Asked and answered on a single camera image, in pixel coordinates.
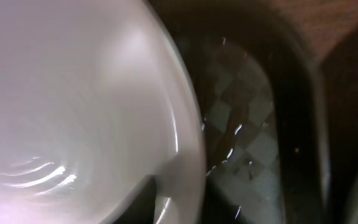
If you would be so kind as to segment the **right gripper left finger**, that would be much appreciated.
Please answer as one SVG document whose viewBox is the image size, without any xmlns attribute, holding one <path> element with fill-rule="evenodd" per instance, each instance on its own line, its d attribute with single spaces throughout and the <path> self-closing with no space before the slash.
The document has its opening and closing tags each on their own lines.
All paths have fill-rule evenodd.
<svg viewBox="0 0 358 224">
<path fill-rule="evenodd" d="M 154 175 L 148 175 L 131 192 L 113 224 L 153 224 L 156 198 L 157 181 Z"/>
</svg>

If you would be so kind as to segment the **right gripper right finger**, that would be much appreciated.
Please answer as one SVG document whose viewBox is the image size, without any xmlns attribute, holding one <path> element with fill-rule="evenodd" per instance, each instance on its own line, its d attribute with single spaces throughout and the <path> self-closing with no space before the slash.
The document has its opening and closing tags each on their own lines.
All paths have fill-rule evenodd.
<svg viewBox="0 0 358 224">
<path fill-rule="evenodd" d="M 202 224 L 243 224 L 241 207 L 230 203 L 214 181 L 207 177 L 202 208 Z"/>
</svg>

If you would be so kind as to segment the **white plate top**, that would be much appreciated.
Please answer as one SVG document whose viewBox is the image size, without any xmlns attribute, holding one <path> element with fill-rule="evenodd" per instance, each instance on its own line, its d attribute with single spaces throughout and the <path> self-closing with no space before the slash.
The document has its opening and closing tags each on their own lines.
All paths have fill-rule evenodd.
<svg viewBox="0 0 358 224">
<path fill-rule="evenodd" d="M 205 155 L 180 53 L 145 1 L 0 1 L 0 223 L 196 223 Z"/>
</svg>

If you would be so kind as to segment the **brown plastic serving tray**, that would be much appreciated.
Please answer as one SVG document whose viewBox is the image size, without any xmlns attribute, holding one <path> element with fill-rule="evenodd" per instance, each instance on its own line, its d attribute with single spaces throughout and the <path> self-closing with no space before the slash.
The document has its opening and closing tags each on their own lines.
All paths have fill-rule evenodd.
<svg viewBox="0 0 358 224">
<path fill-rule="evenodd" d="M 244 223 L 328 223 L 329 159 L 319 70 L 261 1 L 151 1 L 188 70 L 206 178 Z"/>
</svg>

